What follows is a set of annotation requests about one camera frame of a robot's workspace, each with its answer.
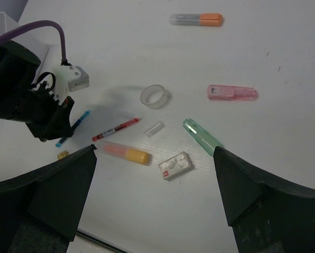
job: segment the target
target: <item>tabletop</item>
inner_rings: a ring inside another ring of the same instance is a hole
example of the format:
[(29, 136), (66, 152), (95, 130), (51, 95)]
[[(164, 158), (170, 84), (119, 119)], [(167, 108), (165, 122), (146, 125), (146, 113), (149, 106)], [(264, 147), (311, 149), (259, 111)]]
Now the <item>tabletop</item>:
[[(221, 27), (172, 26), (173, 13), (221, 13)], [(79, 227), (135, 253), (236, 252), (212, 157), (182, 128), (194, 119), (249, 163), (315, 188), (315, 0), (29, 0), (20, 23), (53, 20), (64, 29), (67, 58), (90, 75), (71, 93), (74, 122), (91, 114), (61, 149), (27, 127), (0, 120), (0, 181), (74, 152), (92, 136), (142, 118), (107, 140), (153, 155), (150, 166), (97, 154)], [(43, 71), (60, 64), (53, 28), (32, 34), (50, 45)], [(150, 110), (140, 93), (160, 84), (169, 103)], [(253, 102), (210, 101), (210, 84), (254, 87)], [(151, 138), (156, 121), (165, 128)], [(162, 179), (160, 162), (185, 151), (194, 170)]]

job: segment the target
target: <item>clear tape roll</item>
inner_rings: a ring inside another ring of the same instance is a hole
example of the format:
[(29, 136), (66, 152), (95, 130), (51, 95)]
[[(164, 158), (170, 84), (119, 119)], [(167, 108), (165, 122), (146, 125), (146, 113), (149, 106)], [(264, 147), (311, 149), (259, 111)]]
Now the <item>clear tape roll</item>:
[[(155, 102), (148, 102), (148, 98), (155, 92), (162, 92), (161, 97), (155, 101)], [(168, 91), (159, 84), (153, 84), (151, 86), (148, 86), (146, 89), (144, 89), (140, 95), (140, 101), (143, 103), (145, 106), (147, 106), (149, 109), (160, 109), (164, 105), (167, 104), (169, 100), (169, 93)]]

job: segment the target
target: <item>orange highlighter cap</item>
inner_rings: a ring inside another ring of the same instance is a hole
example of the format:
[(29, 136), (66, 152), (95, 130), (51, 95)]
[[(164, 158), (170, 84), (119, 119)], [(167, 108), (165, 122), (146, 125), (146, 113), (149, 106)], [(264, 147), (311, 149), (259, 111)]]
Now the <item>orange highlighter cap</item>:
[(200, 15), (200, 24), (204, 26), (221, 26), (223, 16), (219, 13), (203, 13)]

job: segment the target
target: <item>white box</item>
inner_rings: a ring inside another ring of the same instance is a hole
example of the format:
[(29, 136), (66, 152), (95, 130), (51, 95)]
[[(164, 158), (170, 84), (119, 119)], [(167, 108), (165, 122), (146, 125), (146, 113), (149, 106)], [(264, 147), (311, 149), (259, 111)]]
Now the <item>white box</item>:
[[(6, 15), (4, 12), (0, 12), (0, 35), (11, 31), (15, 28), (19, 27), (19, 24), (14, 21), (11, 17)], [(35, 75), (35, 79), (38, 77), (43, 62), (46, 58), (48, 52), (48, 46), (41, 43), (39, 40), (34, 38), (30, 33), (24, 33), (18, 37), (12, 39), (14, 42), (17, 42), (20, 45), (23, 45), (31, 52), (33, 52), (37, 57), (41, 60), (41, 64), (38, 67)]]

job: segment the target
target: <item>highlighter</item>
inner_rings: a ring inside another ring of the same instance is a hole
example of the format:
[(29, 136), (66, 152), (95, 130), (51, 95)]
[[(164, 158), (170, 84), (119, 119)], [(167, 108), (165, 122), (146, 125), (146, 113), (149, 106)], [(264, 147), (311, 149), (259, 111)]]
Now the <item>highlighter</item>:
[(214, 150), (217, 146), (223, 146), (192, 119), (185, 119), (183, 121), (183, 127), (211, 157), (214, 156)]
[(169, 23), (172, 25), (221, 26), (223, 16), (219, 13), (172, 14)]
[(110, 141), (102, 141), (98, 149), (104, 154), (142, 165), (147, 165), (150, 161), (150, 154), (147, 152)]

